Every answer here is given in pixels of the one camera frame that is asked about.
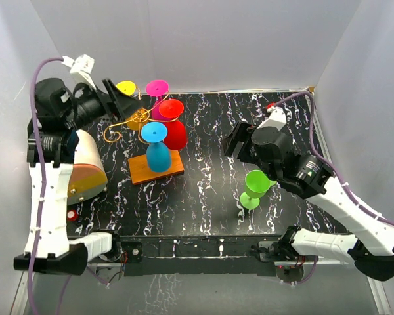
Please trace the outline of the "magenta plastic wine glass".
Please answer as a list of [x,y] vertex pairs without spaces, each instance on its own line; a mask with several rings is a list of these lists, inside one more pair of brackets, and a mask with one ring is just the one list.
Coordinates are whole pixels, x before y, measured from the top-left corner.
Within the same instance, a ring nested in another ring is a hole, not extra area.
[[150,111],[151,118],[156,121],[167,121],[167,118],[160,113],[160,104],[169,94],[169,83],[161,79],[153,80],[147,84],[145,90],[149,96],[156,98],[156,102]]

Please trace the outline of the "green plastic wine glass front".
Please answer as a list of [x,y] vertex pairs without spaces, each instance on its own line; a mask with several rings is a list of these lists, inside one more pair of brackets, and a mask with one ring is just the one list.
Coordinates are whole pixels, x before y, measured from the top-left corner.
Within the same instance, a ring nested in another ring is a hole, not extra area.
[[240,203],[246,209],[255,209],[270,187],[271,181],[263,171],[250,171],[245,177],[245,190],[240,195]]

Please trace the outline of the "orange plastic wine glass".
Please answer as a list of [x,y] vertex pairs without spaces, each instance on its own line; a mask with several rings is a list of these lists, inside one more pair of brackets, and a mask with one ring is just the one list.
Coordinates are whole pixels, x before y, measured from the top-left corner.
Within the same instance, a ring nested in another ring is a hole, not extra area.
[[[133,96],[137,92],[138,99],[141,100],[141,90],[132,81],[121,81],[116,84],[116,87],[125,95]],[[138,131],[141,127],[139,123],[142,119],[142,112],[144,110],[139,108],[131,117],[127,119],[127,127],[131,130]]]

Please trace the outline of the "blue plastic wine glass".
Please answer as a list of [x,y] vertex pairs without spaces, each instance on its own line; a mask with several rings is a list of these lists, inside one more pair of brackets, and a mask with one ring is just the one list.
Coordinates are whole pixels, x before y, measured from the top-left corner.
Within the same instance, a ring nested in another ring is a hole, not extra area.
[[142,139],[148,143],[146,160],[151,171],[163,173],[171,167],[171,155],[164,144],[167,127],[163,123],[150,122],[141,130]]

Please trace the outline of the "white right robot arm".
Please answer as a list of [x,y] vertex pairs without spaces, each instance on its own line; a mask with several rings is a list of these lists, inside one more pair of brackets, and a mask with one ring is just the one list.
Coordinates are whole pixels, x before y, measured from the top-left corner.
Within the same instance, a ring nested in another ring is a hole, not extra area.
[[353,202],[332,168],[311,154],[297,154],[292,138],[276,127],[260,128],[237,123],[222,141],[224,154],[232,155],[242,143],[238,159],[257,166],[262,179],[248,181],[250,196],[258,198],[267,181],[325,210],[347,229],[347,234],[327,234],[290,226],[272,245],[255,245],[260,259],[280,257],[289,261],[317,256],[353,263],[366,276],[379,281],[394,277],[394,226],[374,211],[365,213]]

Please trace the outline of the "red plastic wine glass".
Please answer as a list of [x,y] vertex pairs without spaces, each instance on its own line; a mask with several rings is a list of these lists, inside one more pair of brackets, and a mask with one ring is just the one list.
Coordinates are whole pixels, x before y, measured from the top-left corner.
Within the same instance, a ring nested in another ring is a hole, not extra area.
[[167,136],[164,139],[165,145],[170,150],[181,150],[187,144],[187,133],[179,116],[184,111],[184,104],[177,99],[168,99],[160,104],[159,112],[167,121],[164,125],[167,128]]

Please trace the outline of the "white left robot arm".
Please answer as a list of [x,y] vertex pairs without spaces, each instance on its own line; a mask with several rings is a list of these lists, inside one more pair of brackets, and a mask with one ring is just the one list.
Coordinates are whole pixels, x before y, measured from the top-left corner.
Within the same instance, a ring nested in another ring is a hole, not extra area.
[[112,233],[93,232],[71,241],[66,229],[77,131],[102,117],[112,123],[124,122],[142,107],[139,99],[122,93],[109,79],[103,84],[104,91],[86,83],[78,83],[70,91],[59,78],[34,85],[36,117],[27,128],[31,219],[24,252],[13,260],[15,270],[79,276],[99,255],[109,262],[121,257],[123,247],[112,239]]

